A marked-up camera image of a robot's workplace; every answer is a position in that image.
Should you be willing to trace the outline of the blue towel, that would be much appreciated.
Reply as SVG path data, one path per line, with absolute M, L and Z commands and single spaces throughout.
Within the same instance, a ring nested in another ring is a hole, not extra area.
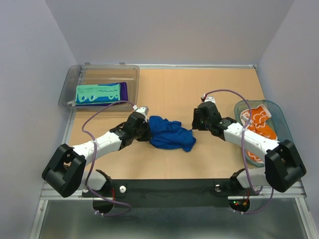
M 180 121 L 169 121 L 160 116 L 150 116 L 150 144 L 159 149 L 183 149 L 190 152 L 196 143 L 191 129 L 182 127 Z

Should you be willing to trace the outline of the purple towel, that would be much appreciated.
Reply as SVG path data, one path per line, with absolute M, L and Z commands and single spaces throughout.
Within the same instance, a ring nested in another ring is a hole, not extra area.
M 128 101 L 128 87 L 127 83 L 120 82 L 121 85 L 121 99 L 119 101 Z M 109 104 L 96 104 L 97 106 L 107 106 Z

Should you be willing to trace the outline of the yellow towel teal trim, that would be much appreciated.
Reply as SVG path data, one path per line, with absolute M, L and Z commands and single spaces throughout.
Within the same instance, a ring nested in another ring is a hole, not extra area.
M 97 84 L 79 85 L 76 87 L 75 99 L 68 101 L 67 105 L 96 105 L 110 104 L 121 99 L 121 85 Z

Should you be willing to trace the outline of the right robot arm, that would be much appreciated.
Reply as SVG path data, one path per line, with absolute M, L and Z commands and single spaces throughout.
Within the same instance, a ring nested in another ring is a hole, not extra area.
M 265 186 L 284 193 L 307 172 L 293 142 L 268 139 L 245 129 L 230 117 L 223 118 L 214 102 L 201 103 L 194 109 L 192 129 L 209 131 L 213 136 L 262 159 L 264 167 L 243 169 L 232 175 L 229 188 L 234 194 L 241 194 L 247 188 Z

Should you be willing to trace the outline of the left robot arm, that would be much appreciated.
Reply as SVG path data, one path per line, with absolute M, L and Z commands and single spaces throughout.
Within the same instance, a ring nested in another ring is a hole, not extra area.
M 119 151 L 134 140 L 149 141 L 151 132 L 147 119 L 148 107 L 133 111 L 126 122 L 121 123 L 95 140 L 80 145 L 58 146 L 42 173 L 42 179 L 62 197 L 71 196 L 84 187 L 85 167 L 108 153 Z

